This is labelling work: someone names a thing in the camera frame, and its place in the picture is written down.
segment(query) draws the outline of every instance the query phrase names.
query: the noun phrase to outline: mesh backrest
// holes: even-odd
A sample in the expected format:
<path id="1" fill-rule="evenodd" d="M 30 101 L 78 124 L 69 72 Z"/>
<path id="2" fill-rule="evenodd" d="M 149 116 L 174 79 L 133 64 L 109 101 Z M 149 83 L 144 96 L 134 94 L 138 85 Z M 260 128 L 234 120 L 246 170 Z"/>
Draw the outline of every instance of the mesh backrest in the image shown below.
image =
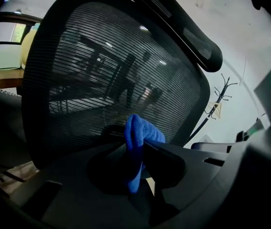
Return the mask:
<path id="1" fill-rule="evenodd" d="M 43 166 L 72 151 L 123 140 L 127 117 L 137 113 L 167 143 L 183 145 L 208 98 L 202 72 L 132 1 L 57 0 L 26 65 L 27 143 Z"/>
<path id="2" fill-rule="evenodd" d="M 181 8 L 176 0 L 134 0 L 161 16 L 195 54 L 204 70 L 215 72 L 222 65 L 222 52 Z"/>

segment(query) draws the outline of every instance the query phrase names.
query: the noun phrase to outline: ceiling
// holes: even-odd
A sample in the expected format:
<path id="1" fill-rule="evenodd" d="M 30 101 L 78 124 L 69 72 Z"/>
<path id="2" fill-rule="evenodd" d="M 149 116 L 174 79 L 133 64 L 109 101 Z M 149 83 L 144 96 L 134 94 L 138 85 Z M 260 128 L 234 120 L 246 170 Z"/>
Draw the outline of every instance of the ceiling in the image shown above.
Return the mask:
<path id="1" fill-rule="evenodd" d="M 271 16 L 251 0 L 177 0 L 201 30 L 222 50 L 224 59 L 254 89 L 271 69 Z M 55 0 L 9 0 L 1 11 L 21 9 L 43 17 Z"/>

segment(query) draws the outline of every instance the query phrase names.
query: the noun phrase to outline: coat rack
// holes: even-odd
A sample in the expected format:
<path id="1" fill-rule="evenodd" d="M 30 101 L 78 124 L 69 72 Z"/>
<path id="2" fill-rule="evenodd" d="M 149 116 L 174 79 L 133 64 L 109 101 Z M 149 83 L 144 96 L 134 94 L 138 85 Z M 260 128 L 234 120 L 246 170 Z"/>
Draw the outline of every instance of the coat rack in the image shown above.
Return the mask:
<path id="1" fill-rule="evenodd" d="M 207 117 L 204 119 L 204 121 L 201 123 L 201 125 L 193 132 L 193 134 L 191 134 L 191 136 L 189 137 L 188 139 L 188 142 L 201 130 L 201 128 L 206 124 L 206 122 L 209 120 L 209 118 L 211 117 L 212 119 L 215 119 L 212 115 L 213 113 L 215 112 L 215 110 L 217 109 L 218 107 L 218 104 L 220 103 L 221 100 L 224 100 L 224 101 L 229 101 L 228 98 L 232 98 L 232 96 L 228 96 L 228 95 L 225 95 L 226 93 L 226 90 L 228 89 L 229 86 L 231 85 L 236 85 L 238 83 L 231 83 L 229 84 L 229 81 L 230 81 L 230 77 L 228 78 L 228 80 L 226 81 L 225 80 L 225 77 L 222 75 L 222 78 L 225 82 L 225 85 L 224 87 L 222 88 L 222 91 L 220 92 L 216 87 L 215 89 L 217 90 L 217 92 L 215 91 L 216 95 L 218 96 L 218 99 L 217 101 L 215 102 L 213 108 L 210 110 L 210 112 L 206 112 L 204 111 L 206 114 L 207 114 Z"/>

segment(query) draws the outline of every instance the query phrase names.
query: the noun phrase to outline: ceiling light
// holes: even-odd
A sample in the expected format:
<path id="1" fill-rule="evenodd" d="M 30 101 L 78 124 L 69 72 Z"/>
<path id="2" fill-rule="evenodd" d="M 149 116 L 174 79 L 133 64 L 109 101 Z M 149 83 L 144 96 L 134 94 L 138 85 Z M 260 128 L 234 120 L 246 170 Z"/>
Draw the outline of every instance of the ceiling light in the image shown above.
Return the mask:
<path id="1" fill-rule="evenodd" d="M 108 45 L 109 47 L 113 47 L 110 43 L 106 42 L 106 45 Z"/>
<path id="2" fill-rule="evenodd" d="M 16 10 L 14 13 L 22 14 L 22 11 L 21 10 Z"/>
<path id="3" fill-rule="evenodd" d="M 143 25 L 140 26 L 140 29 L 141 29 L 142 31 L 148 31 L 148 29 L 147 29 L 145 26 L 143 26 Z"/>

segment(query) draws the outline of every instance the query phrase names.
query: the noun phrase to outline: blue microfiber cloth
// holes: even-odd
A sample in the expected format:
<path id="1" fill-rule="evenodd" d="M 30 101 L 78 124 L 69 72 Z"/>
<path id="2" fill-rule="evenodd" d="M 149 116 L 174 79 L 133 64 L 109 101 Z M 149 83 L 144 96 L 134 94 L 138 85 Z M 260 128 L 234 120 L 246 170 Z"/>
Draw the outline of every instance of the blue microfiber cloth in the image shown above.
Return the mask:
<path id="1" fill-rule="evenodd" d="M 153 124 L 140 118 L 137 114 L 128 117 L 124 136 L 129 162 L 128 176 L 124 183 L 130 193 L 136 193 L 140 185 L 141 171 L 145 168 L 142 163 L 144 140 L 165 143 L 165 136 Z"/>

